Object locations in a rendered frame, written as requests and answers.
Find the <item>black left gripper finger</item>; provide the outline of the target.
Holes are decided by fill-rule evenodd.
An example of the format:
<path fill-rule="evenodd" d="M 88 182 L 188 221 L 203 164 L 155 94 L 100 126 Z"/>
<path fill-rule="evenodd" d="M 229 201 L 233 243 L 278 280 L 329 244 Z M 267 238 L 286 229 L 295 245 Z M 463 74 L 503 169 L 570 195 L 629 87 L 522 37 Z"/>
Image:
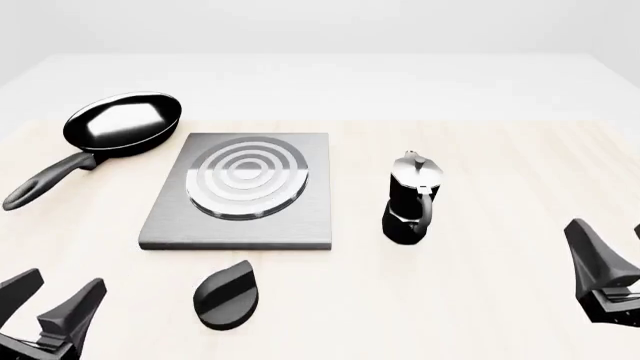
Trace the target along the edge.
<path fill-rule="evenodd" d="M 64 343 L 82 348 L 90 323 L 107 290 L 102 278 L 95 278 L 62 304 L 40 314 L 41 326 L 36 344 L 45 348 L 60 348 Z"/>
<path fill-rule="evenodd" d="M 0 329 L 44 284 L 39 269 L 33 268 L 0 283 Z"/>

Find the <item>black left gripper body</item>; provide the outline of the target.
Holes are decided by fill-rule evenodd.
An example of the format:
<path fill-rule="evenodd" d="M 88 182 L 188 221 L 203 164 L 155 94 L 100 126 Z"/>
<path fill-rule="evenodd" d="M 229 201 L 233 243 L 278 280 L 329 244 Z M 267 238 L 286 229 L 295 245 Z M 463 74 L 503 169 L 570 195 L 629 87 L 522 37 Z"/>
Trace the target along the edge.
<path fill-rule="evenodd" d="M 80 356 L 76 338 L 43 335 L 32 343 L 0 333 L 0 360 L 80 360 Z"/>

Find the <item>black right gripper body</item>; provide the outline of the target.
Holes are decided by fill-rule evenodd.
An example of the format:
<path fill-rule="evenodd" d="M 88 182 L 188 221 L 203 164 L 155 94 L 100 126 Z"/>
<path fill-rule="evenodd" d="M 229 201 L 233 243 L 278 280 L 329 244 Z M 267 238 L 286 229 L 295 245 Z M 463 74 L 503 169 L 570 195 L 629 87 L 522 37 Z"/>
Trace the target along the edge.
<path fill-rule="evenodd" d="M 640 323 L 640 292 L 630 290 L 638 281 L 578 281 L 578 302 L 592 323 Z"/>

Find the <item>round black stove knob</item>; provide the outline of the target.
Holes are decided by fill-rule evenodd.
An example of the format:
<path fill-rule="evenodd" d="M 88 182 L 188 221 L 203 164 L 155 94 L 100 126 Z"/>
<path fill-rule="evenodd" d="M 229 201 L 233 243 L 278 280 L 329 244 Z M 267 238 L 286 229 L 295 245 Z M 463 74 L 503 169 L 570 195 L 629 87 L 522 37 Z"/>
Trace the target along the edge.
<path fill-rule="evenodd" d="M 259 290 L 253 266 L 248 260 L 209 275 L 193 295 L 198 319 L 216 331 L 241 326 L 254 314 L 258 302 Z"/>

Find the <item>flat stove plate with rings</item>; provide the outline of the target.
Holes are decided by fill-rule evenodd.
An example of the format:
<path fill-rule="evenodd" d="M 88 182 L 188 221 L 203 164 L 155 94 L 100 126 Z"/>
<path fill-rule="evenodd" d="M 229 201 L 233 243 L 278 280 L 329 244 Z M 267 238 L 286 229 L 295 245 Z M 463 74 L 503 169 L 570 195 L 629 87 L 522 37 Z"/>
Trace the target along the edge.
<path fill-rule="evenodd" d="M 138 243 L 144 250 L 330 249 L 328 134 L 189 134 Z"/>

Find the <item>black frying pan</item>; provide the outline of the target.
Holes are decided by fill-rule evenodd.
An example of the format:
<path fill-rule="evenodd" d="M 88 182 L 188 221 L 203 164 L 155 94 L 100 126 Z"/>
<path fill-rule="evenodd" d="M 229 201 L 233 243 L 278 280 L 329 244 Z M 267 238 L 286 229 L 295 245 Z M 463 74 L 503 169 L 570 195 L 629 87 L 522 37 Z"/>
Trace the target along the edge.
<path fill-rule="evenodd" d="M 63 137 L 80 152 L 41 170 L 9 194 L 2 209 L 31 203 L 74 170 L 91 171 L 110 158 L 139 155 L 160 146 L 176 130 L 182 105 L 161 92 L 130 92 L 95 101 L 76 111 Z"/>

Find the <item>black and silver moka pot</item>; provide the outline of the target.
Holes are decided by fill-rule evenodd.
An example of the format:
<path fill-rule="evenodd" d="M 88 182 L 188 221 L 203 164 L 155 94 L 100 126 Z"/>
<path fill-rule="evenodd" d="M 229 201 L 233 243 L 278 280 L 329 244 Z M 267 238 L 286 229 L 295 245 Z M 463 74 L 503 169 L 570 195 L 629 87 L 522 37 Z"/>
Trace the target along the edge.
<path fill-rule="evenodd" d="M 416 245 L 424 239 L 443 174 L 434 161 L 414 151 L 406 151 L 394 161 L 381 221 L 388 239 L 399 245 Z"/>

